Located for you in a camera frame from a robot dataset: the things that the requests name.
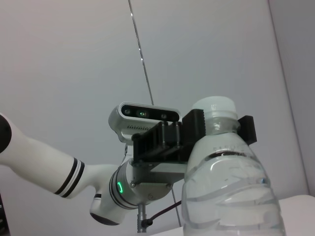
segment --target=metal rod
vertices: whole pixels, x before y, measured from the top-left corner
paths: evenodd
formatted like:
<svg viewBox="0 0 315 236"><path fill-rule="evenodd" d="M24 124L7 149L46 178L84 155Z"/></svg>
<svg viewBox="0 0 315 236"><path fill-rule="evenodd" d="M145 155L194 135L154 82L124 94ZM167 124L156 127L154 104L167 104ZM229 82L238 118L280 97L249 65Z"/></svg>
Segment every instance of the metal rod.
<svg viewBox="0 0 315 236"><path fill-rule="evenodd" d="M175 193L174 193L173 187L172 187L172 195L173 195L174 203L176 203L176 198L175 198ZM176 207L176 214L177 214L177 219L178 219L179 227L181 227L181 226L182 226L182 223L181 223L181 218L179 217L179 212L178 212L178 208L177 208L177 207Z"/></svg>
<svg viewBox="0 0 315 236"><path fill-rule="evenodd" d="M146 204L140 203L138 205L138 233L146 233L147 232L147 229L145 229L141 226L141 222L145 219L147 219Z"/></svg>

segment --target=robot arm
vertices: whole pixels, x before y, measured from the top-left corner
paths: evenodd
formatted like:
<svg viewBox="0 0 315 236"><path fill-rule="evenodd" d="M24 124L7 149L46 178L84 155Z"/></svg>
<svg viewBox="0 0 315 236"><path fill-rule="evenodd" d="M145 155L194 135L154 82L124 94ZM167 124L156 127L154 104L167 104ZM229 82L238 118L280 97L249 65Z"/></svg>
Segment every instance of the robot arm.
<svg viewBox="0 0 315 236"><path fill-rule="evenodd" d="M118 207L109 193L116 165L86 165L40 141L25 136L0 114L0 165L20 177L63 198L73 198L88 185L96 189L90 214L102 224L118 225L126 209Z"/></svg>

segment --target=bottle cap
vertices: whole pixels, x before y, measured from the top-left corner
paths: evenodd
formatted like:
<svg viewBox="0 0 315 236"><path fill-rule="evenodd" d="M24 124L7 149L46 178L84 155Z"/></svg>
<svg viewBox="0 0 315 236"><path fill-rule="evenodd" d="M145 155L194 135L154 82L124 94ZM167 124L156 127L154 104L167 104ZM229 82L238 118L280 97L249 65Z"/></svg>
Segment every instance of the bottle cap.
<svg viewBox="0 0 315 236"><path fill-rule="evenodd" d="M192 108L203 110L205 120L215 117L237 119L235 104L228 97L206 97L197 101Z"/></svg>

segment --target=camera lens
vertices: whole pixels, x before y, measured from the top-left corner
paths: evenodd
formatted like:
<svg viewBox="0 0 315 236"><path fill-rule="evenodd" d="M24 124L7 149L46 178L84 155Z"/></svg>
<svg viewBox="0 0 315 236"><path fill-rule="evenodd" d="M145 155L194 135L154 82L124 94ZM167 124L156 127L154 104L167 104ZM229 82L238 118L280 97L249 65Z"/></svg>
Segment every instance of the camera lens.
<svg viewBox="0 0 315 236"><path fill-rule="evenodd" d="M130 109L126 109L126 110L124 111L124 114L125 114L125 115L130 115L130 113L131 113Z"/></svg>
<svg viewBox="0 0 315 236"><path fill-rule="evenodd" d="M140 118L148 118L149 113L147 111L144 111L144 110L139 110L139 111L137 111L137 116Z"/></svg>

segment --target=plastic water bottle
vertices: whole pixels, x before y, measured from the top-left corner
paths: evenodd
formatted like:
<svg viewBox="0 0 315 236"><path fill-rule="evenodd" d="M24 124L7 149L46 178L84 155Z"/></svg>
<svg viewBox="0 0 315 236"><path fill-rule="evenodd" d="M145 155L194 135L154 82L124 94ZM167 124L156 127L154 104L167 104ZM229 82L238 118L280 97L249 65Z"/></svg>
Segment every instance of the plastic water bottle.
<svg viewBox="0 0 315 236"><path fill-rule="evenodd" d="M285 236L270 180L249 146L237 135L234 102L208 97L206 136L191 153L182 196L184 236Z"/></svg>

